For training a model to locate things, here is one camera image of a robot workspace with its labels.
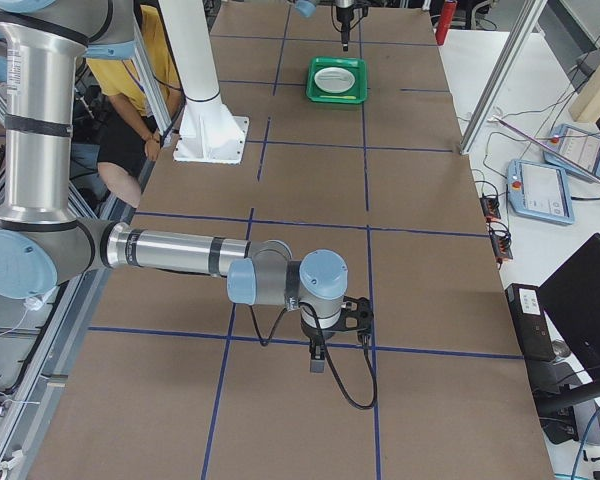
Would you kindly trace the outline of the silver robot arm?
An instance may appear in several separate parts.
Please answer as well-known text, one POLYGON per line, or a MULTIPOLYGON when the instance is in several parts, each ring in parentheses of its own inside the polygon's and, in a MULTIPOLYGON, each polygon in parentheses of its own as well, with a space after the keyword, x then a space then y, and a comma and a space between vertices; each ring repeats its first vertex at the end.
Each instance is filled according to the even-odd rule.
MULTIPOLYGON (((314 0, 296 0, 294 8, 305 18, 309 18, 317 9, 319 2, 314 0)), ((340 33, 341 45, 344 52, 349 50, 350 33, 354 21, 355 2, 353 0, 334 0, 332 14, 334 29, 340 33)))
POLYGON ((7 41, 5 198, 0 295, 23 299, 81 273, 123 265, 227 281, 236 304, 298 311, 310 368, 331 364, 326 342, 346 327, 347 266, 317 250, 294 260, 281 241, 250 242, 134 229, 79 218, 68 207, 74 75, 79 57, 136 63, 160 128, 166 106, 130 1, 0 1, 7 41))

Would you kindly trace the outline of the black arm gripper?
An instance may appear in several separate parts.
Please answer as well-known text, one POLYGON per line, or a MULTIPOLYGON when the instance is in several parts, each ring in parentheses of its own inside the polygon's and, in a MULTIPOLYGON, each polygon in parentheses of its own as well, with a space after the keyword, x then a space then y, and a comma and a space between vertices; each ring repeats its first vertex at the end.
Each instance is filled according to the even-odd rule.
POLYGON ((325 343, 345 327, 343 309, 321 317, 318 311, 310 304, 301 304, 301 329, 310 340, 310 366, 311 373, 323 373, 325 369, 326 354, 325 343))

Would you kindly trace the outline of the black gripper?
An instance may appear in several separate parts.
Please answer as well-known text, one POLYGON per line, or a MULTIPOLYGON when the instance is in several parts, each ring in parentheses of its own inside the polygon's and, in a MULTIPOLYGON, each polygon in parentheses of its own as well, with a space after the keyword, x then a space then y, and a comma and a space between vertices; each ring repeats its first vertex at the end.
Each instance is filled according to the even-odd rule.
POLYGON ((354 19, 354 0, 335 0, 336 19, 341 23, 341 44, 344 52, 349 51, 350 23, 354 19))

